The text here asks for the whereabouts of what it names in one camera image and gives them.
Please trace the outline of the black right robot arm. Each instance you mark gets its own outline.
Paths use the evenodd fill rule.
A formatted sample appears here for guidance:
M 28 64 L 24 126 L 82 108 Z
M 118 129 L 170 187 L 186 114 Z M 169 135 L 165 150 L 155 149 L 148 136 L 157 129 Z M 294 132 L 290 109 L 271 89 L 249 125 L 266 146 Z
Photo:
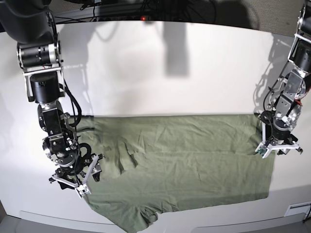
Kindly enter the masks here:
M 69 96 L 72 106 L 81 107 L 63 77 L 63 60 L 55 19 L 47 0 L 3 0 L 0 22 L 17 42 L 17 58 L 25 78 L 28 101 L 38 105 L 38 121 L 47 133 L 42 147 L 57 165 L 50 182 L 73 189 L 80 196 L 90 193 L 89 178 L 99 181 L 102 155 L 92 153 L 87 143 L 79 143 L 77 126 L 82 116 L 71 117 L 59 99 Z

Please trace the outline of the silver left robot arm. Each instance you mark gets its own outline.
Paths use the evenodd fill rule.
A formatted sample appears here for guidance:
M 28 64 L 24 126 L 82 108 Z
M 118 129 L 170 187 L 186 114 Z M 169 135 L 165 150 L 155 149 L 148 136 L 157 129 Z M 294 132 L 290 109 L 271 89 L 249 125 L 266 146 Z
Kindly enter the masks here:
M 287 154 L 291 150 L 299 153 L 303 149 L 292 134 L 301 115 L 301 100 L 311 89 L 311 2 L 306 0 L 300 11 L 297 29 L 287 64 L 292 70 L 281 73 L 269 88 L 263 101 L 262 141 L 255 152 L 267 158 L 271 152 Z

